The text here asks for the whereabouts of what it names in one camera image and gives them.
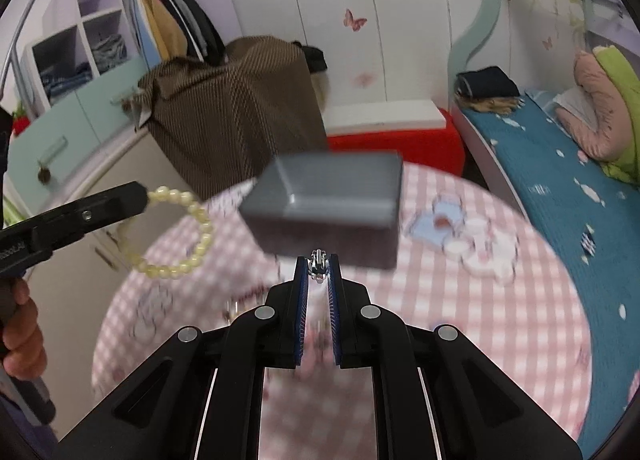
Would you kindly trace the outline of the person's left hand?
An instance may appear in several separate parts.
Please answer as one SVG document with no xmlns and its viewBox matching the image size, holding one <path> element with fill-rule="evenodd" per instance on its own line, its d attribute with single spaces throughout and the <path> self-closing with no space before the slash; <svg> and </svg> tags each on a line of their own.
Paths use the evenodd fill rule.
<svg viewBox="0 0 640 460">
<path fill-rule="evenodd" d="M 24 279 L 17 279 L 11 292 L 16 312 L 2 331 L 2 342 L 9 351 L 2 365 L 9 376 L 31 381 L 44 373 L 48 363 L 43 334 L 38 324 L 38 307 Z"/>
</svg>

